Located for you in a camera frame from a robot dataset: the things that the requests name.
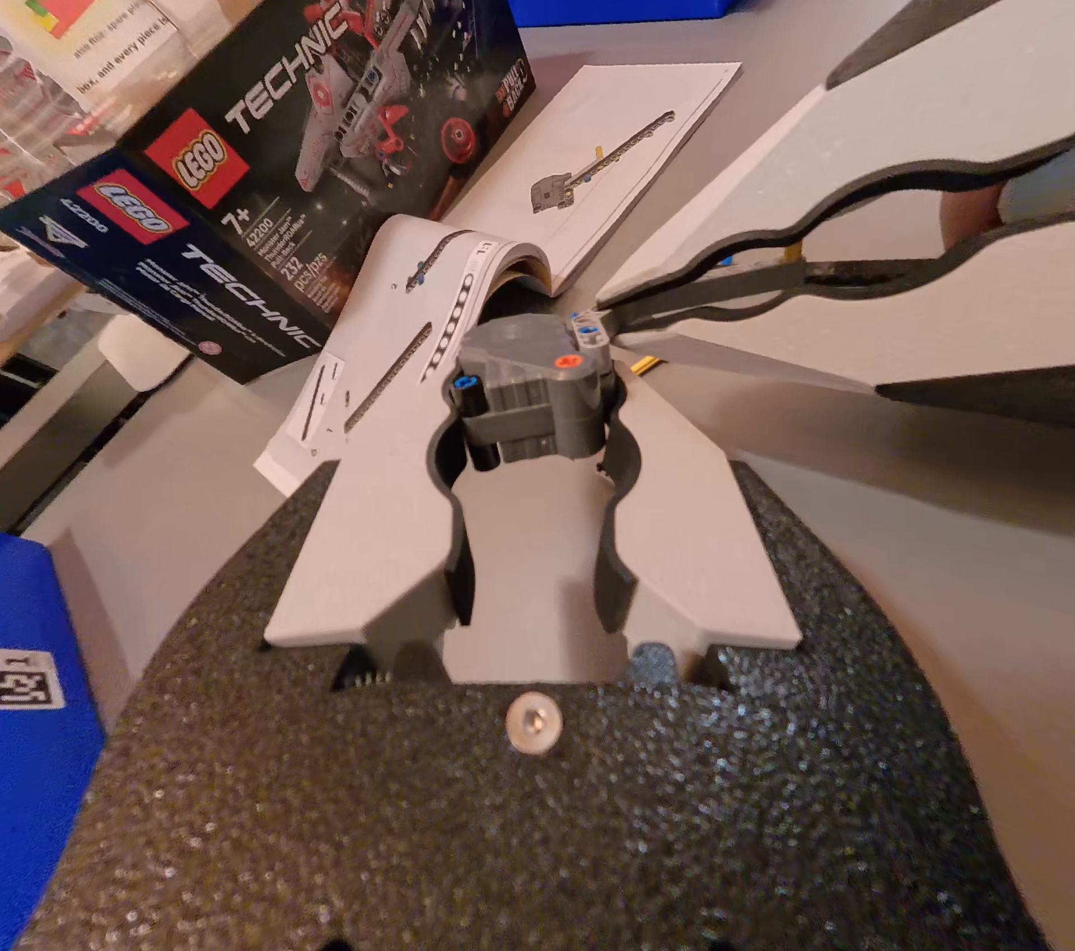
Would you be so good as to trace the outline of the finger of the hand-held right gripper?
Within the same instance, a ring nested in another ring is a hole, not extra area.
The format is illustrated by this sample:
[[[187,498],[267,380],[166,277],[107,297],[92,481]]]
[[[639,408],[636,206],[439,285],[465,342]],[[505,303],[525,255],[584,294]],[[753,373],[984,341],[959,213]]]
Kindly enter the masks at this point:
[[[1000,0],[802,98],[637,248],[597,297],[611,309],[785,247],[903,189],[1001,179],[1073,145],[1074,0]]]
[[[737,321],[689,318],[617,336],[687,368],[840,391],[1074,363],[1074,225],[997,235],[952,270],[868,299],[799,294]]]

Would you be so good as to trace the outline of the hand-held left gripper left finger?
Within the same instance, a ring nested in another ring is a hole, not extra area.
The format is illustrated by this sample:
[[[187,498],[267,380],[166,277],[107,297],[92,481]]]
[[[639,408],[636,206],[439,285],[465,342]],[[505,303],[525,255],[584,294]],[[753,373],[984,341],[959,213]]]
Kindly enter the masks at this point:
[[[275,648],[362,645],[386,665],[473,618],[454,486],[468,465],[445,381],[386,394],[348,438],[263,632]]]

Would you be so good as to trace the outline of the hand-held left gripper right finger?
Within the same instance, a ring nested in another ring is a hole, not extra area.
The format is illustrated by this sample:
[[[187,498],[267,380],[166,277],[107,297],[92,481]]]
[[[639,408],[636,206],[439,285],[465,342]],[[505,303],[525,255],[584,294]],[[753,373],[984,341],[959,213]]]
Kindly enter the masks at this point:
[[[730,460],[637,376],[617,376],[603,472],[597,617],[680,676],[711,647],[792,650],[802,632]]]

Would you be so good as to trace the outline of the dark grey toy motor block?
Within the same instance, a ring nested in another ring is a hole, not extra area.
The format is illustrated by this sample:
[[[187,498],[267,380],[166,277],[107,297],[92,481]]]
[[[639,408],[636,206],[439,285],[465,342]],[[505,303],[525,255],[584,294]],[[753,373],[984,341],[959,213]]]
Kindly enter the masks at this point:
[[[570,318],[521,313],[474,327],[460,344],[450,380],[474,469],[601,452],[614,377],[614,368],[601,376],[578,352]]]

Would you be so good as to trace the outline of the person's right hand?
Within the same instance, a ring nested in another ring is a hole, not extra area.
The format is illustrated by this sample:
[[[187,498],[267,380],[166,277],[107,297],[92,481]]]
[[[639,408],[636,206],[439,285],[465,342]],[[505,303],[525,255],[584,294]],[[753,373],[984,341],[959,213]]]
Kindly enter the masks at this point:
[[[1006,182],[1001,181],[975,190],[941,194],[938,222],[943,253],[1002,226],[1000,203],[1005,187]]]

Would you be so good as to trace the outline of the white instruction booklet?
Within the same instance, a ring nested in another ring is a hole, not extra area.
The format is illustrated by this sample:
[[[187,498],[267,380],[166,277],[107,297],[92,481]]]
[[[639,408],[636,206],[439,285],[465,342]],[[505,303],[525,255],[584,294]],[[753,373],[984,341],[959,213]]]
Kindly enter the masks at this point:
[[[586,64],[441,221],[396,215],[255,469],[289,496],[440,400],[502,285],[557,298],[707,117],[737,63]]]

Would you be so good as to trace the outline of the blue bin with white tag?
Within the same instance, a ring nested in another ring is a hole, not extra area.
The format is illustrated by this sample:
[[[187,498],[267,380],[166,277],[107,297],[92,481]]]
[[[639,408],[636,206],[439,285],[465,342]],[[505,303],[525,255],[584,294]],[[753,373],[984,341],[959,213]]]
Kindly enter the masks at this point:
[[[1,535],[1,948],[34,912],[104,743],[48,550]]]

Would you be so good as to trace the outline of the dark toy set box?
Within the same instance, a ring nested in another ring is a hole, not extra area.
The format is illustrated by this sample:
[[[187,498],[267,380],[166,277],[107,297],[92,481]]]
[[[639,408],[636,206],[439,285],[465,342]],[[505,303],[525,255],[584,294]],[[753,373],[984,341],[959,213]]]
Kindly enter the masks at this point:
[[[533,90],[508,0],[263,0],[2,233],[247,383],[319,352],[377,230],[440,219]]]

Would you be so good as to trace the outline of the printed instruction sign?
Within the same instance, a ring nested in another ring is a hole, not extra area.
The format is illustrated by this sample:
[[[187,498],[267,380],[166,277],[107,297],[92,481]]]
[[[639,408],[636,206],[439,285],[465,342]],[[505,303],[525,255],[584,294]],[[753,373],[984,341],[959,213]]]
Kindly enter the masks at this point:
[[[217,0],[1,0],[1,201],[106,149],[226,27]]]

